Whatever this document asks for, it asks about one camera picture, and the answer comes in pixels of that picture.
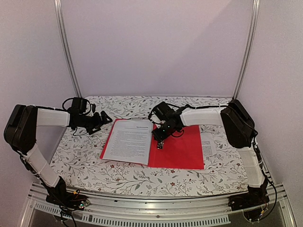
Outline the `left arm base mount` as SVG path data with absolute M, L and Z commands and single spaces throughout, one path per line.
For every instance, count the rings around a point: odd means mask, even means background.
M 68 192 L 66 190 L 65 181 L 59 177 L 58 183 L 55 187 L 48 186 L 43 180 L 42 186 L 47 190 L 46 201 L 69 210 L 84 210 L 85 207 L 90 205 L 88 197 L 80 194 L 79 190 Z

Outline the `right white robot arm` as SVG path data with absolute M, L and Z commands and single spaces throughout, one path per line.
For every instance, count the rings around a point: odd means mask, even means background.
M 258 132 L 255 123 L 239 100 L 233 99 L 226 105 L 194 107 L 189 104 L 176 108 L 161 102 L 152 108 L 148 120 L 156 125 L 152 134 L 156 141 L 163 142 L 175 132 L 196 125 L 220 125 L 224 128 L 228 143 L 237 149 L 248 177 L 245 195 L 248 206 L 255 206 L 263 199 L 261 187 L 267 185 L 262 172 L 263 164 L 256 142 Z

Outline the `printed white paper sheets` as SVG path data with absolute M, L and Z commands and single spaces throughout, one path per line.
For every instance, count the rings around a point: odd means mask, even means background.
M 100 158 L 148 165 L 152 129 L 149 120 L 115 120 Z

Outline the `red file folder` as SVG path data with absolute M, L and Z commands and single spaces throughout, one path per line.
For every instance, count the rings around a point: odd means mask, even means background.
M 184 129 L 181 137 L 168 137 L 163 149 L 157 149 L 157 141 L 151 136 L 148 167 L 203 170 L 204 158 L 199 127 Z

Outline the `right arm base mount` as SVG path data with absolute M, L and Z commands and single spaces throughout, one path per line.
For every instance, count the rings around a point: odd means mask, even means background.
M 267 211 L 269 197 L 267 182 L 259 188 L 248 186 L 248 192 L 229 197 L 228 206 L 232 211 L 245 210 L 243 215 L 249 222 L 258 222 Z

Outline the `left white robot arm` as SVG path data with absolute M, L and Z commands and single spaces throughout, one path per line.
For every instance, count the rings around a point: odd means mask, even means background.
M 89 135 L 100 131 L 112 119 L 89 100 L 81 97 L 67 99 L 69 108 L 51 108 L 37 105 L 15 105 L 4 130 L 4 140 L 17 152 L 25 166 L 33 171 L 47 187 L 55 188 L 64 183 L 50 167 L 41 153 L 36 132 L 40 126 L 69 127 L 72 130 L 84 128 Z

